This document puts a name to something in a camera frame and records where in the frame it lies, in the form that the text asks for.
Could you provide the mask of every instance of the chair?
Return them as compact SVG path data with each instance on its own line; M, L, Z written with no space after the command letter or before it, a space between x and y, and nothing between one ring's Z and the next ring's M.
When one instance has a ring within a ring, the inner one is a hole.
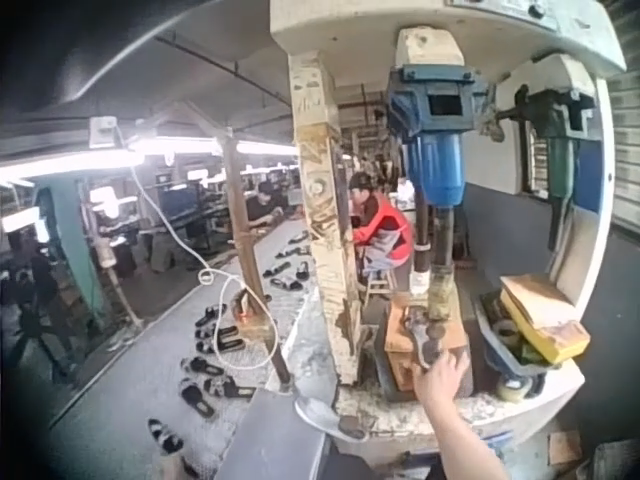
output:
M371 295L392 295L398 289L398 281L393 269L383 272L371 272L367 275L363 308L369 303Z

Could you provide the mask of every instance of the metal part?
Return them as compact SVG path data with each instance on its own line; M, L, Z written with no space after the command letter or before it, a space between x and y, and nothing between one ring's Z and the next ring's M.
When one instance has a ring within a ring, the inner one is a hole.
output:
M428 310L423 306L411 306L407 309L405 328L411 334L418 364L425 369L431 368L442 351L444 326L429 319Z

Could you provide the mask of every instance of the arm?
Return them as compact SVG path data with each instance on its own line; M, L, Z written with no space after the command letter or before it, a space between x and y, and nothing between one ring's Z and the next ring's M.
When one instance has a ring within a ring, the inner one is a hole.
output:
M273 222L273 215L269 214L269 215L265 215L264 217L260 217L256 220L250 220L249 221L249 228L257 228L260 225L263 224L267 224L269 225L271 222Z
M438 439L440 457L451 480L508 480L496 454L465 422L453 403L469 357L459 360L443 352L428 372L414 366L416 396L425 409Z
M380 222L382 222L382 219L384 218L384 215L378 206L378 200L376 200L375 197L372 198L373 201L371 202L371 205L367 205L364 208L360 227L353 231L353 243L356 245L367 243L371 237L373 237L373 234L376 232L380 226Z

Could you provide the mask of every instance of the wooden pillar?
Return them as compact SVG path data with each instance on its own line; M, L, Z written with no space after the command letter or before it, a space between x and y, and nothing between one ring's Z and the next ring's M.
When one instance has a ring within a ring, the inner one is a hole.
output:
M295 141L311 253L338 381L360 368L360 315L353 232L333 78L318 52L289 57Z

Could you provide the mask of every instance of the cable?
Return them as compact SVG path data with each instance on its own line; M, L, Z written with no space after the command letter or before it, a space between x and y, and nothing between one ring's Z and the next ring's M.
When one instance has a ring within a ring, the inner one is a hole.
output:
M120 128L116 127L116 131L118 132L118 136L120 137L120 141L122 142L123 147L126 148L126 142L124 141L124 138L122 136L122 132L120 131ZM222 355L220 353L220 349L218 348L218 341L217 341L218 340L219 330L220 330L220 323L221 323L220 319L218 319L218 321L215 323L215 327L214 327L214 330L213 330L213 339L212 339L213 350L214 350L214 352L216 354L216 357L217 357L218 361L222 365L224 365L225 367L232 368L234 370L255 370L255 369L262 368L265 365L267 365L271 361L271 359L273 358L273 356L275 355L275 353L277 351L277 348L278 348L278 345L279 345L279 334L278 334L278 326L276 324L276 321L271 316L271 313L269 313L269 310L267 310L266 305L264 303L262 303L262 300L260 300L258 295L252 289L250 289L247 286L247 284L244 282L244 280L242 280L237 275L231 275L230 273L227 273L227 272L225 272L223 270L218 270L218 269L215 269L215 268L211 268L211 266L207 263L207 261L204 258L202 258L193 249L191 249L187 244L185 244L180 239L180 237L178 237L178 234L175 232L175 230L173 229L173 227L169 223L169 220L167 220L167 218L164 216L164 214L162 213L162 210L160 209L160 207L158 207L158 205L156 205L154 203L153 199L151 199L149 194L145 191L144 187L142 186L142 183L140 182L140 179L138 178L138 174L136 173L135 167L131 167L131 175L133 177L133 181L136 183L136 186L140 190L140 193L142 194L142 197L149 203L151 208L153 208L155 210L155 212L158 214L158 216L160 217L160 220L162 220L162 223L165 225L165 227L167 228L167 231L173 237L173 239L176 241L176 243L184 251L186 251L187 253L191 254L204 267L202 270L200 270L198 272L198 281L200 282L200 284L204 285L204 286L212 285L216 274L222 275L224 277L227 277L227 280L225 281L224 285L222 286L222 290L220 291L220 298L219 298L219 303L218 303L218 312L222 312L222 306L224 304L224 302L223 302L223 300L224 300L224 292L227 290L227 286L232 281L236 281L236 282L238 282L240 284L240 286L242 288L246 289L247 292L256 300L258 305L260 305L262 310L267 314L267 317L269 318L269 322L271 323L271 325L273 327L273 330L274 330L274 336L276 337L276 341L273 342L273 348L271 349L271 351L267 355L267 358L265 358L262 362L260 362L260 363L258 363L256 365L250 365L250 366L233 365L232 363L229 363L229 362L227 362L226 360L224 360L222 358Z

